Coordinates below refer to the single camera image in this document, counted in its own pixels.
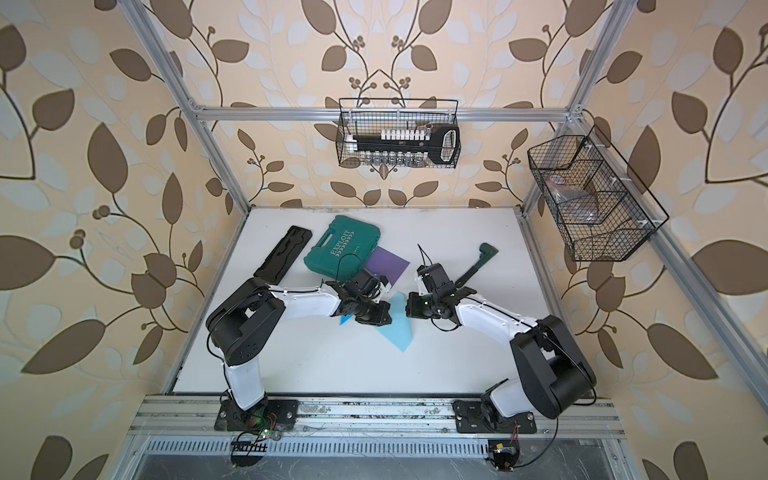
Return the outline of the light blue square paper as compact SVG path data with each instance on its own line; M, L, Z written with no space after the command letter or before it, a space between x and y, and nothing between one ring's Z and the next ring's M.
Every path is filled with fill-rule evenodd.
M389 300L391 323L377 327L376 330L399 351L405 352L413 341L411 319L406 315L407 297L396 292Z

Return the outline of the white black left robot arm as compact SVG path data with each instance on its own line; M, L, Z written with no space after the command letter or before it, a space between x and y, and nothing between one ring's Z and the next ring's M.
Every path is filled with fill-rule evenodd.
M258 357L281 320L349 316L363 325L387 326L392 317L383 296L390 288L387 277L366 268L312 290L280 288L259 277L246 280L206 320L231 400L248 411L266 398Z

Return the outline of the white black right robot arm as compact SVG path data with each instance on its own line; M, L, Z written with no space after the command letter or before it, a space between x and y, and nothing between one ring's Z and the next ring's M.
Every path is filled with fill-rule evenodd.
M595 394L596 375L566 324L554 315L526 317L492 304L477 291L450 280L439 263L417 269L419 290L408 294L406 315L448 320L511 351L516 377L487 389L480 403L489 427L537 411L556 419L586 394Z

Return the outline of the purple square paper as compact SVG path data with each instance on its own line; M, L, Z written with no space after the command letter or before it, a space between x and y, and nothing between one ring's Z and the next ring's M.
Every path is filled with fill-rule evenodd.
M394 286L402 277L410 263L402 257L377 246L366 260L364 267L372 274L385 277Z

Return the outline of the green plastic tool case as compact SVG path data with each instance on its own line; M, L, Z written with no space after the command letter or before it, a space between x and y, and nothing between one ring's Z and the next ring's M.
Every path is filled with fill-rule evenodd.
M364 267L380 236L373 224L337 215L305 256L304 264L314 273L344 282Z

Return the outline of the black foam tool tray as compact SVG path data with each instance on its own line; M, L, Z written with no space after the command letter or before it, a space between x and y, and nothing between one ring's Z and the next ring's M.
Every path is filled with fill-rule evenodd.
M254 276L272 285L279 284L311 238L309 229L292 225L256 269Z

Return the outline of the black socket set holder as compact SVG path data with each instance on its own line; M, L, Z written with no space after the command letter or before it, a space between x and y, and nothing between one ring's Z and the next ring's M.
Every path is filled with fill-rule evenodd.
M447 165L460 154L460 129L454 124L427 124L414 129L383 129L373 134L345 134L343 152L369 153L372 159Z

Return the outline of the small circuit board right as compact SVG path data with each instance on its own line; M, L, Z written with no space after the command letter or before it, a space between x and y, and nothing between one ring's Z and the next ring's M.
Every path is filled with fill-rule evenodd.
M516 440L489 440L486 460L499 471L512 472L520 457L520 446Z

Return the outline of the small circuit board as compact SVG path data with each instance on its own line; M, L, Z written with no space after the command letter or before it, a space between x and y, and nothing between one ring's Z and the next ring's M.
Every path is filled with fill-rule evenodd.
M512 472L520 457L520 446L516 440L489 440L486 460L499 471Z
M277 430L240 432L230 442L230 462L236 468L254 466L266 455L267 442L269 440L279 441L281 437L282 434Z

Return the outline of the small circuit board left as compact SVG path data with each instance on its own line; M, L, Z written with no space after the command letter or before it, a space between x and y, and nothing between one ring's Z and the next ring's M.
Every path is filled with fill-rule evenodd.
M282 434L277 430L240 432L230 442L230 462L236 468L254 466L266 455L267 442L269 440L279 441L281 437Z

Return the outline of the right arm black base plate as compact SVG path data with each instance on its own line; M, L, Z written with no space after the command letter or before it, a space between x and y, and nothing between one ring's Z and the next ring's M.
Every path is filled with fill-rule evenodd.
M460 434L535 434L537 425L532 412L502 417L492 405L480 400L454 400L456 430Z

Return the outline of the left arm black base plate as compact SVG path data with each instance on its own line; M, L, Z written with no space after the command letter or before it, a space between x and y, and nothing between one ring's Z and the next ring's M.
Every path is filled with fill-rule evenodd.
M241 409L229 396L220 397L216 431L291 430L298 418L299 401L263 398L247 410Z

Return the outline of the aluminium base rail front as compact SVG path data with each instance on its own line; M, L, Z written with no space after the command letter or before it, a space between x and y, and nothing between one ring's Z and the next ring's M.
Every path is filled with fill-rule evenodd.
M221 395L149 396L141 404L129 432L132 435L214 435L237 431L216 431L214 423ZM298 418L290 436L323 437L458 437L504 438L513 434L460 434L456 430L454 400L474 397L339 397L272 396L299 401ZM532 412L535 434L518 434L523 439L611 439L626 437L617 411L609 401L591 406L573 406L557 419Z

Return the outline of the aluminium frame post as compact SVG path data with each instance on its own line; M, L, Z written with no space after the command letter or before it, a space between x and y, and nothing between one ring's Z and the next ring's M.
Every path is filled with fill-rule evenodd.
M636 1L614 1L605 26L598 37L581 76L565 109L532 108L519 111L520 121L554 122L558 124L555 135L567 133L585 134L589 124L584 118L589 98L598 82L601 72L609 60L612 50L626 28Z
M251 205L243 189L226 161L213 133L204 120L198 117L201 108L195 103L184 84L181 74L177 71L169 51L165 48L158 32L154 29L149 15L141 1L119 0L127 21L141 41L149 57L157 67L171 96L180 108L181 113L189 122L195 137L201 143L207 158L216 174L221 177L223 185L231 194L234 205L245 216L248 216Z

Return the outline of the aluminium frame post left rear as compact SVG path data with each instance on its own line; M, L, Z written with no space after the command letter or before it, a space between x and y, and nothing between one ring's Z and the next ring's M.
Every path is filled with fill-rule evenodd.
M181 113L189 122L195 137L201 143L207 158L216 174L221 177L223 185L231 194L234 205L245 216L248 216L251 205L243 189L226 161L213 133L204 120L198 117L201 108L195 103L184 84L181 74L177 71L169 51L165 48L158 32L154 29L149 15L141 1L119 0L127 21L141 41L149 57L157 67L171 96L180 108Z

